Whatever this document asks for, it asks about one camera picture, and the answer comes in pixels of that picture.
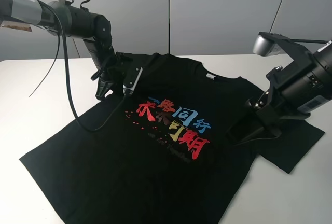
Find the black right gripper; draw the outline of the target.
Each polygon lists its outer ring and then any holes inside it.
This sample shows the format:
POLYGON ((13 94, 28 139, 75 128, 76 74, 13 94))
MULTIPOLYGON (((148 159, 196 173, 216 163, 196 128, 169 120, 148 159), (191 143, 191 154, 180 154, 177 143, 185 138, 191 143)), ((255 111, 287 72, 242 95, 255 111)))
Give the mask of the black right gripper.
POLYGON ((228 145, 242 145, 267 138, 267 135, 280 136, 280 125, 284 120, 305 120, 310 117, 310 113, 301 113, 282 96, 276 78, 282 70, 282 66, 271 70, 266 75, 270 82, 269 89, 256 102, 246 102, 250 109, 249 120, 240 120, 227 130, 228 145))

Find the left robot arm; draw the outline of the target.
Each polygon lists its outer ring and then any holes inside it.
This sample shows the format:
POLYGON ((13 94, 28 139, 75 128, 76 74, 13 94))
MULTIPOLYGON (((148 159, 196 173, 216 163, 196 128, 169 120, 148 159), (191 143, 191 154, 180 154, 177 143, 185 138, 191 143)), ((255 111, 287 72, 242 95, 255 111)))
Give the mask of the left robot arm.
POLYGON ((103 15, 76 8, 69 1, 45 4, 40 0, 1 0, 1 20, 43 27, 54 36, 84 41, 97 71, 91 80, 98 81, 96 98, 103 100, 109 90, 122 87, 124 95, 132 94, 125 86, 127 62, 114 51, 111 23, 103 15))

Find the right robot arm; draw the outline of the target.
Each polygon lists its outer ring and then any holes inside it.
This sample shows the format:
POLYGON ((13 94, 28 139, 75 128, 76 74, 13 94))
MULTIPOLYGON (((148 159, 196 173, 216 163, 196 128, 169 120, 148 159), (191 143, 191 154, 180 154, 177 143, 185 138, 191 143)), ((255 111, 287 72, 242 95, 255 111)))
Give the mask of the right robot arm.
POLYGON ((315 53, 299 45, 288 55, 292 63, 266 75, 269 89, 257 100, 247 100, 245 115, 227 131, 232 145, 278 138, 284 122, 305 120, 331 101, 330 43, 315 53))

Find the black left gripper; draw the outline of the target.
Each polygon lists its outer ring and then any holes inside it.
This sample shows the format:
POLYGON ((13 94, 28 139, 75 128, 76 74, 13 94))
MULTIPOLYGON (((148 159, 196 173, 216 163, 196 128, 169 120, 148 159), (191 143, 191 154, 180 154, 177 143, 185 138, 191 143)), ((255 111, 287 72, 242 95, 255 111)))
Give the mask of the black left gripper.
POLYGON ((92 60, 97 68, 91 80, 98 80, 95 97, 104 100, 110 89, 122 89, 127 70, 132 62, 130 53, 116 52, 109 56, 91 52, 92 60))

